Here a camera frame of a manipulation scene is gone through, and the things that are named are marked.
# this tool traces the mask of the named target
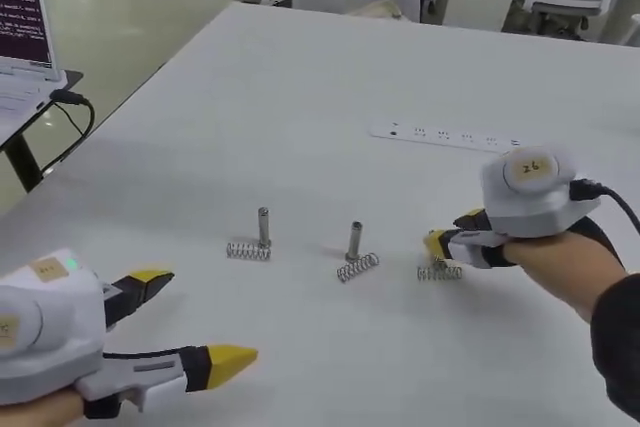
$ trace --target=power strip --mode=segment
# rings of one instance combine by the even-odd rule
[[[420,127],[415,124],[386,122],[376,124],[369,130],[373,137],[383,139],[406,140],[423,144],[446,145],[463,149],[482,150],[485,152],[504,153],[514,147],[523,145],[521,140],[495,137],[492,135],[456,132],[436,127]]]

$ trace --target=dark sleeve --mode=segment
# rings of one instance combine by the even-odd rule
[[[591,344],[609,399],[640,422],[640,274],[602,294],[591,318]]]

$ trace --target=white tabletop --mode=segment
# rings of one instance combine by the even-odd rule
[[[635,425],[588,326],[517,269],[419,283],[421,238],[480,205],[491,154],[372,138],[402,118],[563,141],[640,206],[640,51],[235,5],[0,222],[6,268],[75,249],[105,280],[176,279],[111,351],[235,343],[258,362],[168,412],[105,425]],[[273,260],[227,260],[272,212]],[[596,218],[631,270],[640,242]],[[349,226],[379,267],[336,278]]]

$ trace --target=metal spring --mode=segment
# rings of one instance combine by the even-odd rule
[[[462,267],[449,266],[444,261],[440,261],[432,267],[418,266],[419,281],[438,281],[438,280],[461,280]]]
[[[257,260],[261,262],[267,262],[271,260],[271,248],[260,247],[256,244],[229,242],[227,244],[227,257],[229,259]]]
[[[344,284],[355,276],[366,272],[372,267],[380,264],[380,259],[373,252],[360,257],[358,260],[349,262],[338,269],[338,279]]]

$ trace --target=black cable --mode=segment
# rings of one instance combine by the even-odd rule
[[[620,194],[610,189],[609,187],[604,187],[604,195],[608,195],[609,197],[611,197],[613,200],[616,201],[616,203],[620,206],[620,208],[624,210],[624,213],[627,214],[627,217],[629,217],[629,220],[631,221],[633,226],[636,228],[636,231],[638,232],[638,234],[640,234],[640,219],[638,219],[638,216],[633,211],[631,206],[627,204],[627,202],[620,196]]]
[[[629,217],[638,234],[640,234],[640,219],[638,219],[631,206],[615,190],[587,179],[573,180],[569,184],[569,197],[571,200],[593,200],[603,195],[611,197],[620,206]]]
[[[54,103],[86,106],[89,109],[89,123],[87,124],[87,127],[84,129],[84,131],[82,132],[78,140],[76,140],[73,144],[67,147],[60,155],[58,155],[55,159],[53,159],[51,162],[49,162],[47,165],[45,165],[42,168],[43,174],[58,162],[62,162],[64,159],[66,159],[69,156],[69,154],[71,154],[71,152],[73,152],[80,144],[82,144],[91,133],[91,130],[93,129],[93,126],[95,125],[95,122],[96,122],[96,110],[94,109],[91,102],[89,102],[89,100],[83,97],[82,95],[76,94],[74,92],[69,92],[67,90],[59,89],[51,92],[51,95],[49,97],[51,101]]]
[[[80,127],[78,127],[78,124],[75,123],[75,121],[73,120],[73,118],[71,117],[71,114],[69,114],[69,112],[67,112],[67,109],[65,109],[64,107],[62,107],[60,104],[55,103],[53,104],[55,105],[55,107],[62,112],[67,119],[69,120],[69,122],[71,123],[71,125],[73,125],[73,128],[76,129],[76,131],[80,134],[80,135],[84,135],[84,132],[82,132],[82,130],[80,129]]]

